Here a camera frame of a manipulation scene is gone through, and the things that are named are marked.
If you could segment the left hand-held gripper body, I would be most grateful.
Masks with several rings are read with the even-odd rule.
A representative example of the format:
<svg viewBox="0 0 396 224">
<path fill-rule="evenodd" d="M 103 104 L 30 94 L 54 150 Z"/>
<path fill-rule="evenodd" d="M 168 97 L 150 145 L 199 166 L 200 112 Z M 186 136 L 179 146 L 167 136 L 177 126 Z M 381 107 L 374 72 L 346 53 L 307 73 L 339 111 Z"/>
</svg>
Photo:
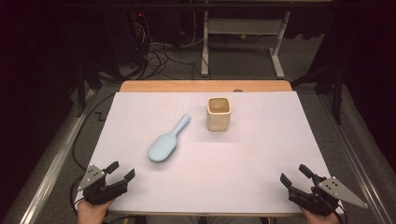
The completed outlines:
<svg viewBox="0 0 396 224">
<path fill-rule="evenodd" d="M 106 182 L 106 176 L 103 169 L 94 164 L 90 164 L 82 177 L 78 191 L 82 192 L 84 199 L 92 205 L 104 204 L 116 199 L 121 194 L 126 193 L 128 182 L 118 181 L 111 185 Z"/>
</svg>

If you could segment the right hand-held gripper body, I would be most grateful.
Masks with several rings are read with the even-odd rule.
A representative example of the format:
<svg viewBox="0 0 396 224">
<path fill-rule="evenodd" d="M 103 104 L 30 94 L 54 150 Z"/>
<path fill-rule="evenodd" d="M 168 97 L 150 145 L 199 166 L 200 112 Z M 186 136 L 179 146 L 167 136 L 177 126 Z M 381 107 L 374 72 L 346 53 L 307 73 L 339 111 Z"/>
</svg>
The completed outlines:
<svg viewBox="0 0 396 224">
<path fill-rule="evenodd" d="M 288 181 L 289 200 L 308 210 L 312 214 L 328 216 L 336 211 L 340 202 L 367 208 L 368 204 L 347 188 L 335 176 L 327 178 L 314 175 L 312 177 L 314 191 L 311 193 L 295 188 Z"/>
</svg>

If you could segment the light blue hairbrush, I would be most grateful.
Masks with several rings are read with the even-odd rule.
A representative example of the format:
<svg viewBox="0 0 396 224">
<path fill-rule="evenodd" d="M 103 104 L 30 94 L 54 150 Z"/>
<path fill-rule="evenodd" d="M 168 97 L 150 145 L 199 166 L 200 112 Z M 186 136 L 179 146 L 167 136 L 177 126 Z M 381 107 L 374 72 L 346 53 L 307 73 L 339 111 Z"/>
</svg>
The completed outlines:
<svg viewBox="0 0 396 224">
<path fill-rule="evenodd" d="M 154 162 L 166 161 L 177 147 L 177 135 L 190 120 L 189 115 L 184 115 L 170 133 L 160 135 L 149 147 L 148 158 Z"/>
</svg>

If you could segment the cream ceramic cup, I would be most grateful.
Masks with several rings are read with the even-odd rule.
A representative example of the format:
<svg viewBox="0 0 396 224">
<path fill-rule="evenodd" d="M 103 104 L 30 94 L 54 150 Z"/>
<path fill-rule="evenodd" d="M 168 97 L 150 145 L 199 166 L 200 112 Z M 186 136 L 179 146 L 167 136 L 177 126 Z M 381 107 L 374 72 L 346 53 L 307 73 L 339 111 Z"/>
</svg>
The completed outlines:
<svg viewBox="0 0 396 224">
<path fill-rule="evenodd" d="M 206 102 L 206 127 L 211 132 L 224 132 L 229 129 L 231 104 L 227 97 L 210 97 Z"/>
</svg>

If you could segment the person's right hand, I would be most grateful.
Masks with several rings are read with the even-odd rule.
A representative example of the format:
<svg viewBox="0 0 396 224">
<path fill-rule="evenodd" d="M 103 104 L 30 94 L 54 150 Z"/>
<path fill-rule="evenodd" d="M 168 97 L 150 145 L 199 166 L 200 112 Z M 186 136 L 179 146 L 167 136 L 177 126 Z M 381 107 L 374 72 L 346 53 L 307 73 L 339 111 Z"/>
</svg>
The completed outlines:
<svg viewBox="0 0 396 224">
<path fill-rule="evenodd" d="M 307 224 L 341 224 L 336 215 L 330 214 L 326 217 L 312 214 L 301 207 Z"/>
</svg>

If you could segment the person's left hand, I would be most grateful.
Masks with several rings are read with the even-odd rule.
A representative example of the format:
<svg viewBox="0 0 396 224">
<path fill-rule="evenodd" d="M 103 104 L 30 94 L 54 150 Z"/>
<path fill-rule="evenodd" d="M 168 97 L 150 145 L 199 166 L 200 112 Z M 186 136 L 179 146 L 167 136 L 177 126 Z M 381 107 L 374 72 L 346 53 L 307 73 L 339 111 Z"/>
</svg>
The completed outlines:
<svg viewBox="0 0 396 224">
<path fill-rule="evenodd" d="M 78 224 L 102 224 L 108 207 L 114 200 L 104 204 L 92 205 L 82 200 L 78 203 Z"/>
</svg>

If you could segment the white paper sheet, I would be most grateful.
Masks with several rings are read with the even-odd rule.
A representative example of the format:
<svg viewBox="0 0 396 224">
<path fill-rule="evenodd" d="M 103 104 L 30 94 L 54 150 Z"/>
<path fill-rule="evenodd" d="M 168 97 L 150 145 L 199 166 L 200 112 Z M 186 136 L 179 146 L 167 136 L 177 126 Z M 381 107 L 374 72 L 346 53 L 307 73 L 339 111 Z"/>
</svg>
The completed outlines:
<svg viewBox="0 0 396 224">
<path fill-rule="evenodd" d="M 116 213 L 182 215 L 299 214 L 279 178 L 299 189 L 312 182 L 300 171 L 329 173 L 294 91 L 229 92 L 230 127 L 206 128 L 208 92 L 120 92 L 115 96 L 92 164 L 120 167 L 107 177 L 114 183 L 132 169 L 127 193 L 111 206 Z M 177 135 L 166 161 L 149 159 L 151 144 L 170 133 L 184 115 L 190 122 Z"/>
</svg>

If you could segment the black metal stand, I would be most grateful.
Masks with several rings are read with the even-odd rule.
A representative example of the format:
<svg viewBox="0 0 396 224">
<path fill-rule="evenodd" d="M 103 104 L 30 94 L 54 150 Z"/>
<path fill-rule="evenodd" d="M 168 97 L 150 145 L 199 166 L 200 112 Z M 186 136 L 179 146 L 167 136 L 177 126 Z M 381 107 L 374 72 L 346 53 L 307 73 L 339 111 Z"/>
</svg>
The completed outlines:
<svg viewBox="0 0 396 224">
<path fill-rule="evenodd" d="M 341 121 L 343 67 L 340 63 L 328 63 L 317 69 L 310 69 L 302 77 L 293 80 L 290 85 L 295 88 L 303 83 L 316 82 L 317 94 L 332 94 L 332 115 L 338 125 Z"/>
<path fill-rule="evenodd" d="M 77 93 L 78 93 L 78 113 L 81 117 L 86 107 L 85 84 L 92 90 L 99 90 L 102 82 L 99 78 L 98 68 L 92 61 L 79 61 L 76 67 L 77 75 Z"/>
</svg>

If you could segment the dark equipment rack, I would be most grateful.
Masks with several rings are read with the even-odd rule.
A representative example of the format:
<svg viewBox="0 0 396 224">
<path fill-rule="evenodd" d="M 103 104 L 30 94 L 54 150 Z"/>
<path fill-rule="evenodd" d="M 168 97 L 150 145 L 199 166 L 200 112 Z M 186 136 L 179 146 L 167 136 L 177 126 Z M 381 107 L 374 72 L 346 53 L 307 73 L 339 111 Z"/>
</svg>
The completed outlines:
<svg viewBox="0 0 396 224">
<path fill-rule="evenodd" d="M 106 24 L 118 63 L 141 64 L 147 48 L 147 32 L 137 13 L 108 12 Z"/>
</svg>

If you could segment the grey metal floor rail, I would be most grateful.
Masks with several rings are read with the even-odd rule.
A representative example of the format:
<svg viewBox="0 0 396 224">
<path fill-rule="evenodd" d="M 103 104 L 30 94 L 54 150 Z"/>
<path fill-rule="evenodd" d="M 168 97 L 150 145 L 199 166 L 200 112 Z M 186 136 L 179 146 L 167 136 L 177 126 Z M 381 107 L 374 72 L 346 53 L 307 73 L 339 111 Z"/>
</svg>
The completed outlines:
<svg viewBox="0 0 396 224">
<path fill-rule="evenodd" d="M 355 176 L 374 224 L 396 224 L 396 173 L 377 146 L 361 114 L 347 95 L 341 103 L 341 124 L 332 114 L 330 98 L 319 101 L 341 142 L 342 155 Z"/>
<path fill-rule="evenodd" d="M 83 108 L 79 108 L 78 105 L 73 106 L 60 130 L 35 166 L 19 195 L 23 210 L 22 217 L 17 220 L 18 224 L 35 224 L 37 221 L 54 189 L 94 98 L 93 90 L 87 90 L 83 94 L 85 105 Z"/>
</svg>

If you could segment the white metal desk frame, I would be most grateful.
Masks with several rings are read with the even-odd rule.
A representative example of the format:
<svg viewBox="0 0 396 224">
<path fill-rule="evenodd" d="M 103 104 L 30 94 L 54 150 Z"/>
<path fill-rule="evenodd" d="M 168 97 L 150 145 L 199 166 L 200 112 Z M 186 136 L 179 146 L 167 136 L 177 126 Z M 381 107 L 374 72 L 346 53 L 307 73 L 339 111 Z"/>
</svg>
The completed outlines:
<svg viewBox="0 0 396 224">
<path fill-rule="evenodd" d="M 208 38 L 210 35 L 275 35 L 276 44 L 269 48 L 268 52 L 272 65 L 279 79 L 284 79 L 282 65 L 278 52 L 283 41 L 290 18 L 290 12 L 284 13 L 279 20 L 251 20 L 251 19 L 210 19 L 208 12 L 204 15 L 204 37 L 201 59 L 201 75 L 207 77 L 209 72 L 209 48 Z"/>
</svg>

